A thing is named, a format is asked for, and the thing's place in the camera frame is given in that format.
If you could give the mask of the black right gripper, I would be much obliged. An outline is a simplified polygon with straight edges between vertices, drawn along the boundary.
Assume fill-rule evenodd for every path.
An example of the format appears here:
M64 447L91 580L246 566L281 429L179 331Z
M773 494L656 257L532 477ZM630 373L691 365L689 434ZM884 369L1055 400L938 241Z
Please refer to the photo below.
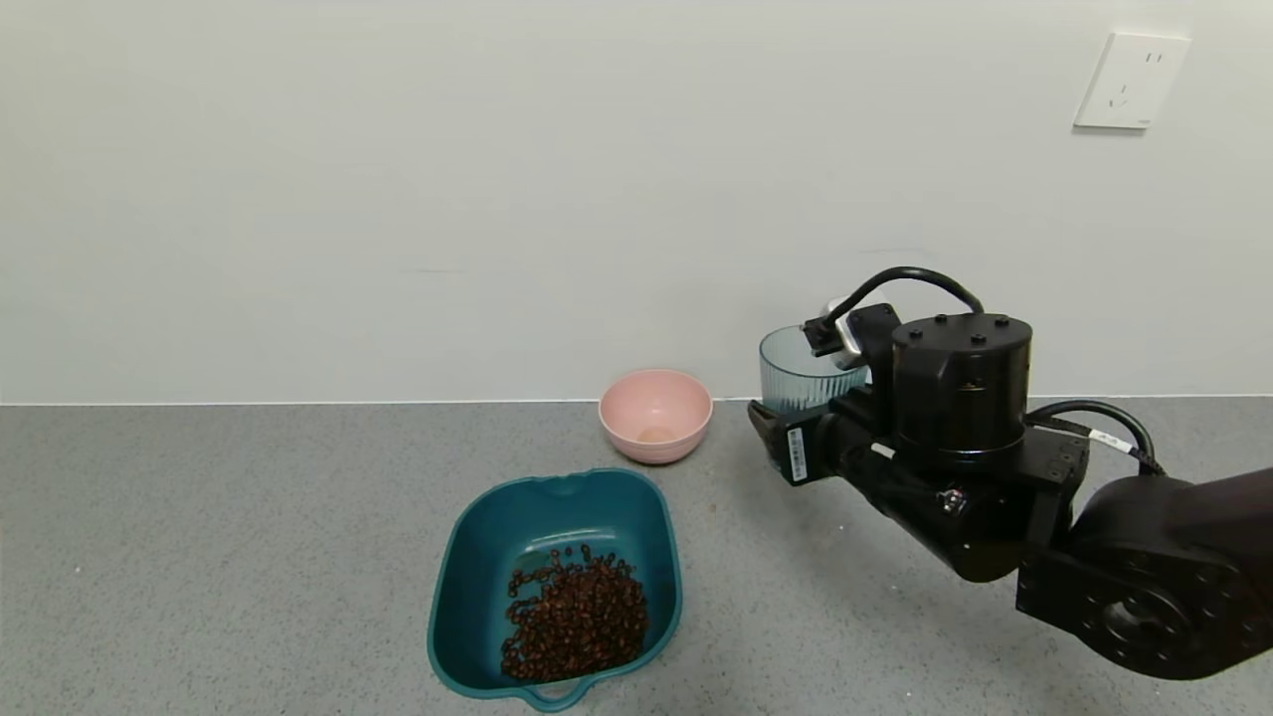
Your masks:
M791 485L841 476L850 485L899 485L894 391L853 387L805 412L782 414L751 400L747 419L771 468Z

